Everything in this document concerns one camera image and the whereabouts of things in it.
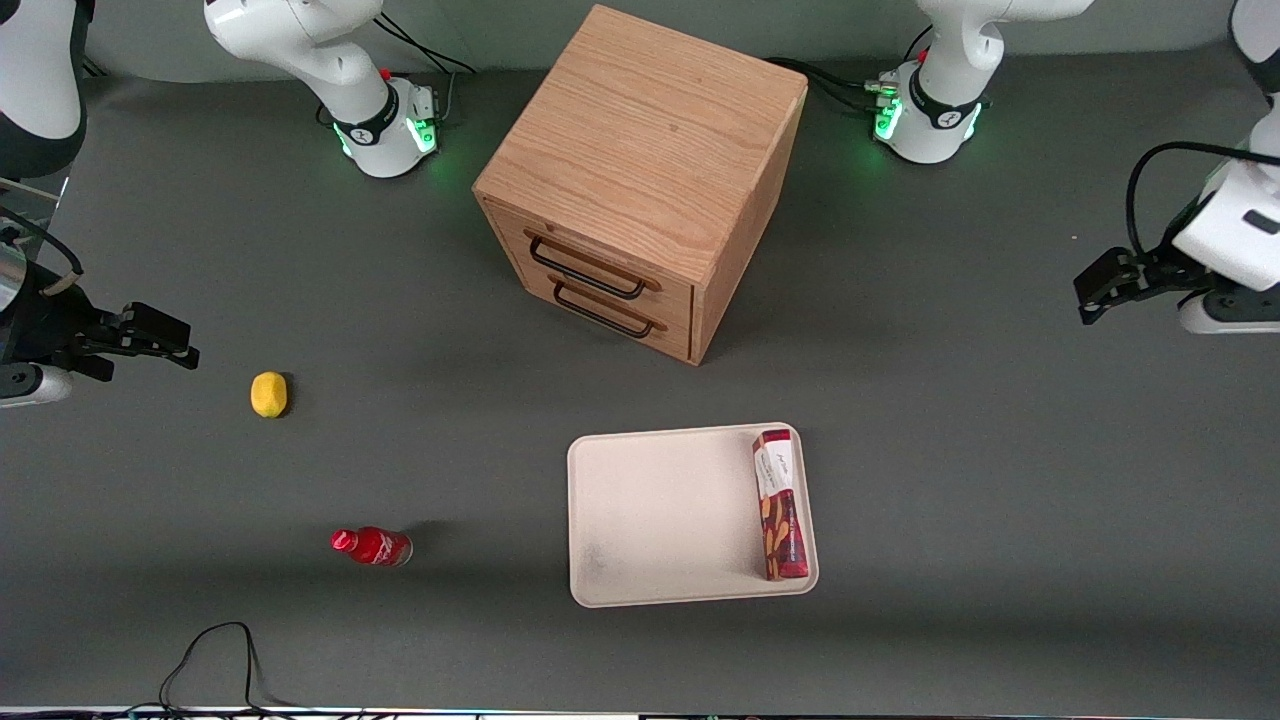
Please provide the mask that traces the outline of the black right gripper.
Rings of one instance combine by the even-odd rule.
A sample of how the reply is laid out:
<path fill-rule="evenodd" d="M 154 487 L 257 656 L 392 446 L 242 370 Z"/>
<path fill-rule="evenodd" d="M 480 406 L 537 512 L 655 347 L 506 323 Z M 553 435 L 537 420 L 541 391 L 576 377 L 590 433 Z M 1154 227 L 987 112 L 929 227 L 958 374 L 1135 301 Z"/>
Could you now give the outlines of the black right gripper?
<path fill-rule="evenodd" d="M 76 373 L 110 382 L 109 356 L 157 357 L 187 370 L 198 368 L 189 324 L 147 304 L 119 313 L 96 309 L 79 286 L 45 296 L 56 281 L 46 268 L 29 268 L 14 301 L 3 311 L 3 363 L 76 366 Z"/>

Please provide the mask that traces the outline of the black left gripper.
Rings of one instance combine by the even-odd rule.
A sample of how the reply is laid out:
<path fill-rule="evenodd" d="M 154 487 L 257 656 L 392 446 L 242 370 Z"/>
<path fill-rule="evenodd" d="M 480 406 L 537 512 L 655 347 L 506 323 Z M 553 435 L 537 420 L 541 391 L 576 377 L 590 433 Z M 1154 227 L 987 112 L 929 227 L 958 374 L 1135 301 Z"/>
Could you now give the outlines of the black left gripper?
<path fill-rule="evenodd" d="M 1139 264 L 1126 249 L 1108 249 L 1080 272 L 1076 275 L 1076 300 L 1082 301 L 1082 324 L 1093 325 L 1110 309 L 1144 300 L 1146 296 L 1174 291 L 1201 296 L 1213 290 L 1215 274 L 1172 243 L 1207 204 L 1207 200 L 1187 204 L 1169 222 L 1160 243 L 1151 249 L 1144 249 L 1135 234 L 1142 283 Z"/>

